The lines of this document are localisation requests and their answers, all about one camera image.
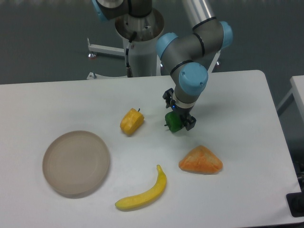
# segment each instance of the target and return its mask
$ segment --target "round tray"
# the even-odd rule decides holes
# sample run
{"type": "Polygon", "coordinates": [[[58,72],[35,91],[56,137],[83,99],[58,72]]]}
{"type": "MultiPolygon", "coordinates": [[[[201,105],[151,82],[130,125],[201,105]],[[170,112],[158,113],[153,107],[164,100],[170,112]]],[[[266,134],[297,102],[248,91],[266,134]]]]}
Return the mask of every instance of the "round tray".
{"type": "Polygon", "coordinates": [[[84,197],[102,183],[110,163],[104,141],[86,131],[66,133],[47,149],[43,158],[43,174],[61,195],[84,197]]]}

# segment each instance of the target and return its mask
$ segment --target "green pepper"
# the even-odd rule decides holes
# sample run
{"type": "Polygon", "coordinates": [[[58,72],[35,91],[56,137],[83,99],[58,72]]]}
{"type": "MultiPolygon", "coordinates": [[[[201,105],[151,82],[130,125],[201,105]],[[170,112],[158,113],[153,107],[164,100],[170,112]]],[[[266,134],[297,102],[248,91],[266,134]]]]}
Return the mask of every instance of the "green pepper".
{"type": "Polygon", "coordinates": [[[165,121],[165,126],[168,126],[169,130],[173,133],[183,128],[183,124],[179,115],[173,111],[165,115],[165,121]]]}

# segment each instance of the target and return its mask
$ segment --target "yellow pepper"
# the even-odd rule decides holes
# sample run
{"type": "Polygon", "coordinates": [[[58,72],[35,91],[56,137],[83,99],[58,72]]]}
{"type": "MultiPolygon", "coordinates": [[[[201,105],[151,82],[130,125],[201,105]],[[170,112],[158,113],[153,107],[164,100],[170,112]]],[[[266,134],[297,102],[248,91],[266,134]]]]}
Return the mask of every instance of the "yellow pepper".
{"type": "Polygon", "coordinates": [[[143,114],[131,108],[121,121],[120,128],[125,134],[132,135],[143,124],[143,120],[143,114]]]}

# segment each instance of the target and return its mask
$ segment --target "banana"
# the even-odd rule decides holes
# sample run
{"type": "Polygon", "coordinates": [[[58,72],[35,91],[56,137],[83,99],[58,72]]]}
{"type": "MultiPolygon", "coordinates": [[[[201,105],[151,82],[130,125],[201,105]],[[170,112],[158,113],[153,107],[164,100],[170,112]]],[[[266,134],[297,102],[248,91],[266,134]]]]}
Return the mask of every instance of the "banana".
{"type": "Polygon", "coordinates": [[[143,206],[157,199],[166,188],[167,177],[160,165],[157,165],[156,168],[158,177],[155,185],[151,189],[139,195],[122,198],[115,203],[115,206],[120,210],[129,210],[143,206]]]}

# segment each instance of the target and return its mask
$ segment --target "blue joint cap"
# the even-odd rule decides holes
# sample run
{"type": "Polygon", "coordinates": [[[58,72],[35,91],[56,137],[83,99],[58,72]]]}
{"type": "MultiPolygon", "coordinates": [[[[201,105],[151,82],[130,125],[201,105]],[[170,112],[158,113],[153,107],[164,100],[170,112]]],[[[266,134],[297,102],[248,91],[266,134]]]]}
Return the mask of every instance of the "blue joint cap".
{"type": "Polygon", "coordinates": [[[105,15],[103,14],[103,12],[101,11],[99,5],[97,4],[97,0],[92,0],[92,3],[93,3],[93,6],[94,6],[94,9],[98,15],[98,18],[102,21],[102,22],[105,22],[105,21],[108,21],[108,19],[105,17],[105,15]]]}
{"type": "Polygon", "coordinates": [[[230,27],[230,25],[225,22],[225,21],[220,21],[220,23],[223,26],[223,31],[224,31],[224,38],[223,38],[223,44],[222,47],[220,48],[221,50],[228,47],[232,41],[233,41],[233,32],[230,27]]]}
{"type": "Polygon", "coordinates": [[[167,33],[158,39],[156,43],[156,52],[160,59],[162,58],[162,54],[164,53],[167,46],[177,37],[178,36],[172,32],[172,33],[167,33]]]}
{"type": "Polygon", "coordinates": [[[199,96],[206,88],[207,81],[208,72],[199,63],[188,63],[180,71],[180,86],[188,95],[199,96]]]}

